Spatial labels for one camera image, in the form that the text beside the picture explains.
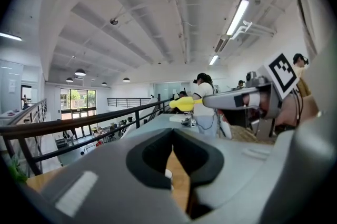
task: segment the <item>glass wall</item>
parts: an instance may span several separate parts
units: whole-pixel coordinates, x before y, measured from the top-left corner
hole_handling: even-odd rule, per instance
[[[175,93],[184,90],[181,87],[181,83],[160,83],[154,84],[154,96],[160,94],[161,100],[167,100],[172,98]]]
[[[96,115],[96,91],[61,88],[61,113],[63,120]],[[92,133],[89,126],[76,128],[75,131],[76,139]]]

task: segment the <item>cable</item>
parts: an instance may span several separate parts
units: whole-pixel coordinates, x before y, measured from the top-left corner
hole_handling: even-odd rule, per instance
[[[213,120],[212,120],[212,124],[210,125],[210,127],[209,128],[204,128],[203,126],[201,126],[199,123],[198,123],[198,121],[196,120],[196,118],[194,118],[194,120],[195,120],[195,122],[196,122],[196,124],[198,125],[198,126],[200,126],[203,130],[208,130],[208,129],[210,129],[210,128],[212,128],[212,126],[213,126],[213,123],[214,123],[214,116],[216,115],[216,112],[214,113],[214,115],[212,116],[212,118],[213,118]]]
[[[293,91],[293,94],[295,95],[294,98],[296,97],[296,99],[297,99],[297,106],[296,106],[296,127],[297,127],[300,124],[300,118],[301,118],[300,117],[300,110],[301,110],[300,107],[301,107],[301,105],[300,105],[300,99],[299,99],[299,96],[296,93],[296,90],[293,89],[292,91]]]
[[[299,91],[299,94],[300,94],[300,96],[301,96],[301,101],[302,101],[302,107],[301,107],[300,114],[299,114],[299,121],[301,121],[301,115],[302,115],[304,103],[303,103],[303,96],[302,96],[302,94],[301,94],[300,89],[299,89],[298,86],[297,86],[297,89],[298,89],[298,91]]]

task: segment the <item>chair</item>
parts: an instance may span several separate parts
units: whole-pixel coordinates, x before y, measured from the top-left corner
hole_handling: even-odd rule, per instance
[[[116,137],[115,137],[115,134],[110,134],[108,137],[107,137],[107,141],[108,142],[112,142],[112,141],[115,141],[116,140]]]

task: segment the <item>woman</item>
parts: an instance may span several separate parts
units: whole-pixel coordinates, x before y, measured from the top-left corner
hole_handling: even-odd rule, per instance
[[[209,75],[205,73],[198,74],[194,83],[198,84],[198,89],[192,96],[194,100],[214,94],[213,81]],[[193,118],[197,123],[200,134],[216,137],[217,116],[214,109],[208,108],[203,104],[195,104]]]

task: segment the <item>window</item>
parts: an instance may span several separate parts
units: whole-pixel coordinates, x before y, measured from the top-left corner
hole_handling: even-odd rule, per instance
[[[87,108],[87,90],[70,90],[71,109]]]
[[[83,89],[61,89],[62,119],[75,119],[96,115],[96,91]],[[75,138],[90,135],[89,126],[76,128]]]
[[[96,91],[88,90],[88,107],[96,107]]]
[[[61,88],[61,110],[70,110],[70,89]]]

